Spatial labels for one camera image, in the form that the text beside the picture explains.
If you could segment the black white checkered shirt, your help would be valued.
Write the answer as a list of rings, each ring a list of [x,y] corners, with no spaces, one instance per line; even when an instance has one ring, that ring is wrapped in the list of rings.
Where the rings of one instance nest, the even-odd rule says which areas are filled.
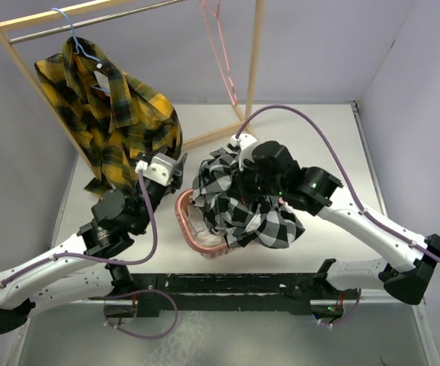
[[[279,196],[248,198],[239,186],[239,157],[220,148],[198,167],[191,203],[202,213],[209,232],[230,248],[251,242],[270,249],[286,249],[305,231],[297,215]]]

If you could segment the yellow plaid shirt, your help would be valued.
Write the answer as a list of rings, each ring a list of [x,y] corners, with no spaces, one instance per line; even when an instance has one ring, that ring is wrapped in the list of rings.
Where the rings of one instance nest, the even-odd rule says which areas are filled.
[[[146,83],[120,70],[94,43],[78,37],[85,51],[101,60],[106,86],[98,86],[96,62],[75,54],[69,38],[59,53],[35,62],[34,68],[50,103],[72,138],[99,171],[85,190],[101,195],[116,188],[133,192],[140,153],[181,155],[182,129],[172,103]]]

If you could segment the pink wire hanger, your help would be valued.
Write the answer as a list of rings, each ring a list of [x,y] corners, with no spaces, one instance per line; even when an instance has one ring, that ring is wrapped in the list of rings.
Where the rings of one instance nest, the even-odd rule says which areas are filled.
[[[230,67],[229,55],[221,23],[221,1],[199,1],[201,17],[204,22],[205,30],[214,59],[220,72],[221,79],[226,88],[226,93],[233,108],[238,106],[236,86]]]

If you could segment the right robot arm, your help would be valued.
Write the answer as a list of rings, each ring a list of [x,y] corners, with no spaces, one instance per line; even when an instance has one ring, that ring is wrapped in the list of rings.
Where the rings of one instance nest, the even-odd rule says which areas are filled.
[[[301,168],[286,146],[260,143],[243,134],[230,138],[239,158],[235,179],[242,195],[280,197],[295,210],[319,217],[351,234],[379,258],[343,262],[327,259],[314,281],[316,292],[332,298],[351,289],[384,290],[418,305],[440,259],[440,236],[423,236],[358,203],[336,176],[319,167]]]

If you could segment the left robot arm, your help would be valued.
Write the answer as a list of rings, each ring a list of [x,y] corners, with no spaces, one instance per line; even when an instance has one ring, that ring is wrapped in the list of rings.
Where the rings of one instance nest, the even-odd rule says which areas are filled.
[[[187,158],[141,153],[129,194],[109,189],[92,220],[37,257],[0,271],[0,335],[45,310],[76,300],[124,299],[134,286],[130,266],[148,262],[158,247],[154,213],[181,186]]]

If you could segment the pink laundry basket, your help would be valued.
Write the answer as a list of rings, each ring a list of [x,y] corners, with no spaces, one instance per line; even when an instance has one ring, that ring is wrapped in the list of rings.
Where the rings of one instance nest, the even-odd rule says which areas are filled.
[[[188,189],[180,193],[175,202],[175,215],[178,221],[179,228],[188,246],[196,253],[199,253],[204,258],[214,259],[220,256],[227,255],[235,249],[231,249],[222,241],[215,246],[206,247],[200,244],[197,233],[191,224],[189,216],[189,208],[191,207],[191,197],[193,190]]]

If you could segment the white clothes in basket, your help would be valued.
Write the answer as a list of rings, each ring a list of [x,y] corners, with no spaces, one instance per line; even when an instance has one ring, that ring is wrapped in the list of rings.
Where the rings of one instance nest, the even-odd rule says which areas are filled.
[[[212,248],[220,244],[224,244],[224,240],[221,236],[213,234],[204,222],[203,214],[198,207],[188,206],[187,209],[188,227],[192,232],[194,241],[199,245],[206,248]]]

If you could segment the black base bar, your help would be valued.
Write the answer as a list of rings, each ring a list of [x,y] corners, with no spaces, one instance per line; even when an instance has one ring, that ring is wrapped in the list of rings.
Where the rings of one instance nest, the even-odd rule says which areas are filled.
[[[131,291],[162,291],[179,310],[210,312],[286,312],[310,315],[327,311],[337,300],[354,300],[356,290],[338,291],[314,273],[277,274],[139,274],[112,290],[122,300]]]

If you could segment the wooden clothes rack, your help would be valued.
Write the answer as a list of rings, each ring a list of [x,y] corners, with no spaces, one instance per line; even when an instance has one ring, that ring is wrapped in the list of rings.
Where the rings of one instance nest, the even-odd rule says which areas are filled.
[[[84,2],[82,4],[70,5],[70,6],[64,7],[62,10],[64,12],[67,11],[67,13],[70,14],[71,16],[75,16],[75,15],[81,15],[81,14],[88,14],[88,13],[91,13],[94,11],[101,11],[103,9],[114,8],[117,6],[122,6],[122,5],[128,4],[130,2],[134,2],[134,1],[88,1],[88,2]],[[170,6],[175,3],[180,3],[180,2],[184,2],[184,1],[162,1],[160,3],[157,2],[155,4],[147,5],[144,8],[137,8],[137,9],[130,10],[128,13],[125,12],[125,13],[120,13],[120,14],[118,14],[118,13],[109,14],[109,15],[106,15],[105,17],[88,20],[79,26],[76,25],[75,27],[76,28],[77,27],[86,27],[86,26],[92,25],[94,23],[109,21],[110,19],[115,19],[115,18],[122,18],[124,16],[128,16],[129,14],[135,14],[135,13],[140,13],[140,12],[144,12],[144,11],[149,11],[149,10],[153,10],[154,8]],[[13,4],[14,6],[16,6],[17,3],[20,4],[18,1],[14,1],[14,2],[7,1],[7,4],[3,4],[3,1],[0,1],[0,8],[4,8],[3,5]],[[245,120],[251,114],[252,106],[254,104],[256,78],[257,78],[257,73],[258,73],[257,68],[258,68],[258,64],[259,64],[259,50],[260,50],[261,38],[262,38],[262,29],[263,29],[262,22],[263,22],[263,18],[264,18],[264,12],[265,12],[265,1],[256,1],[256,3],[255,3],[255,17],[254,17],[255,19],[253,21],[253,31],[252,31],[252,47],[251,47],[252,49],[251,49],[250,64],[249,64],[248,87],[246,89],[247,94],[246,94],[245,113],[241,112],[238,107],[238,103],[234,102],[234,100],[231,99],[232,109],[235,111],[236,116],[239,121],[242,121],[242,119]],[[42,87],[40,86],[40,84],[38,84],[37,79],[34,77],[32,72],[30,71],[30,69],[27,67],[25,61],[21,58],[21,55],[13,47],[13,45],[16,43],[26,42],[26,41],[41,38],[41,37],[48,37],[51,34],[56,34],[59,32],[62,33],[63,31],[65,31],[65,29],[67,29],[67,28],[70,29],[71,26],[70,25],[65,26],[62,29],[59,28],[59,30],[52,30],[52,31],[49,30],[48,32],[45,30],[43,33],[41,32],[41,34],[39,33],[39,34],[27,35],[27,36],[22,37],[21,39],[18,38],[18,39],[10,40],[7,37],[8,32],[17,31],[19,29],[25,29],[28,27],[34,27],[38,24],[47,24],[52,21],[55,21],[57,18],[60,17],[60,15],[57,13],[58,13],[58,11],[56,11],[56,10],[46,10],[46,11],[43,11],[43,12],[40,12],[37,14],[29,14],[29,15],[25,15],[25,16],[19,17],[19,18],[13,18],[13,19],[9,19],[6,21],[0,21],[0,44],[5,49],[5,52],[9,55],[8,57],[11,57],[11,59],[12,59],[11,62],[12,62],[12,65],[14,65],[14,66],[10,66],[10,69],[15,67],[20,70],[19,73],[22,74],[22,77],[25,80],[27,80],[27,82],[29,83],[28,85],[31,85],[31,87],[33,88],[32,90],[34,90],[35,95],[37,95],[40,98],[42,105],[45,105],[46,108],[48,109],[48,111],[50,111],[49,113],[54,117],[54,119],[59,124],[60,129],[67,136],[67,140],[74,146],[75,152],[77,152],[79,154],[80,157],[76,158],[76,161],[81,160],[81,161],[85,162],[86,165],[88,166],[88,170],[93,173],[93,178],[94,178],[94,175],[96,175],[96,177],[98,176],[99,171],[97,169],[92,168],[91,163],[89,162],[89,159],[85,156],[83,150],[72,139],[72,134],[70,133],[69,128],[65,126],[65,124],[63,123],[63,120],[59,117],[55,108],[52,107],[49,98],[43,92]],[[3,70],[3,64],[0,63],[1,78],[3,77],[3,74],[4,74],[3,71],[7,72],[8,69],[6,69],[6,67],[8,65],[5,64],[5,67]],[[14,74],[14,75],[13,74],[10,74],[10,75],[5,74],[5,79],[4,80],[2,79],[0,82],[0,85],[4,85],[5,86],[4,89],[6,91],[8,91],[8,93],[9,93],[9,87],[10,87],[11,82],[14,82],[15,75],[16,74]],[[7,102],[13,101],[13,99],[16,101],[16,97],[26,98],[29,94],[27,93],[27,91],[24,91],[24,92],[25,93],[23,93],[20,89],[18,89],[14,93],[14,97],[11,97],[11,98],[8,97],[7,95],[5,95],[3,98],[0,95],[0,111],[2,111],[3,109],[8,109],[8,111],[9,111],[8,116],[5,116],[6,118],[4,119],[6,122],[9,123],[9,121],[14,120],[14,113],[13,112],[15,111],[15,106],[9,107],[8,106],[9,104]],[[195,148],[198,148],[199,146],[203,146],[205,144],[208,144],[210,142],[218,140],[222,137],[225,137],[226,134],[228,132],[230,132],[231,130],[233,130],[233,128],[235,126],[239,126],[239,122],[236,125],[232,124],[231,126],[224,127],[222,130],[221,129],[215,130],[209,134],[207,133],[203,136],[201,135],[200,137],[194,138],[192,140],[187,140],[184,144],[184,148],[185,148],[185,150],[195,149]]]

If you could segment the aluminium rail frame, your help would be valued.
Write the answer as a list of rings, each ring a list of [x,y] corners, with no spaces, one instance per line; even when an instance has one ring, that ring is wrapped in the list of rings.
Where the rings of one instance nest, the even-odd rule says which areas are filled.
[[[90,274],[63,273],[42,283],[25,278],[34,295],[25,297],[18,311],[24,319],[88,297],[138,296],[138,313],[157,316],[176,311],[178,302],[187,297],[234,295],[235,281],[230,276],[218,277],[218,290],[208,287],[210,275],[161,274],[154,287],[147,287],[131,276],[126,262],[115,260],[132,244],[132,235],[155,223],[153,212],[165,186],[181,184],[180,162],[166,165],[159,154],[146,162],[135,195],[106,192],[92,209],[94,220],[72,238],[83,248],[76,256],[79,266],[99,264],[99,269]],[[244,127],[231,137],[227,148],[213,151],[198,166],[191,189],[176,202],[184,238],[194,244],[191,209],[201,212],[209,232],[229,249],[251,242],[286,248],[304,231],[295,215],[303,211],[344,229],[378,254],[372,261],[327,259],[318,272],[300,274],[285,288],[265,290],[288,305],[302,303],[305,310],[315,295],[338,298],[364,289],[382,289],[401,302],[417,305],[440,261],[440,236],[421,236],[396,224],[359,199],[347,174],[334,176],[320,167],[300,167],[285,146],[273,140],[259,142]]]

